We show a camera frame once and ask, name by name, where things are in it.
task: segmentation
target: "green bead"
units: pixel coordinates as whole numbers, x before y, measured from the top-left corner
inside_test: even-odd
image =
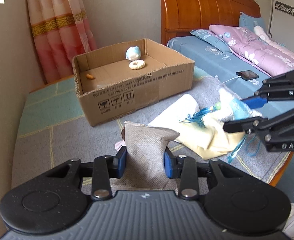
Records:
[[[216,109],[216,110],[220,110],[221,108],[222,108],[222,106],[221,106],[220,102],[217,102],[217,103],[215,104],[215,109]]]

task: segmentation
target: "purple comforter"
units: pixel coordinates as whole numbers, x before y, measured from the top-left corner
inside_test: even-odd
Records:
[[[294,59],[268,45],[247,28],[210,25],[209,30],[224,40],[235,53],[270,76],[277,76],[294,69]]]

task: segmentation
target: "pink curtain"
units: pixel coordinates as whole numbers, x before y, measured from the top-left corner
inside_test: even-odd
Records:
[[[48,83],[73,74],[75,55],[96,49],[82,0],[28,0],[34,43]]]

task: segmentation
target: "wallpaper border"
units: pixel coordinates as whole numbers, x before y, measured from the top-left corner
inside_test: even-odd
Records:
[[[275,1],[275,9],[294,16],[294,7]]]

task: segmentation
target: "grey blanket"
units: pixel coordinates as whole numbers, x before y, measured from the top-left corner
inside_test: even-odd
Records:
[[[235,95],[219,80],[207,76],[195,80],[192,89],[186,93],[192,95],[199,104],[199,107],[203,108],[212,106],[220,100],[220,88],[224,88]],[[46,126],[27,135],[19,136],[16,141],[13,160],[12,187],[16,187],[71,158],[77,157],[82,162],[92,162],[95,157],[101,155],[115,155],[114,145],[116,142],[121,141],[121,130],[124,121],[148,124],[181,96],[182,94],[172,96],[159,103],[96,127],[90,127],[86,118],[80,116],[56,125]],[[251,139],[252,136],[247,137],[245,144],[231,164],[269,183],[283,166],[289,153],[268,153],[261,145],[258,153],[251,157],[251,153],[256,151],[259,142],[258,139],[255,139],[248,145]],[[204,162],[197,154],[184,145],[172,141],[168,146],[174,155],[185,154],[195,158],[198,162]],[[220,159],[227,161],[227,156],[222,156]],[[205,179],[199,179],[199,185],[201,193],[208,191]],[[89,193],[90,187],[91,179],[84,179],[83,192]]]

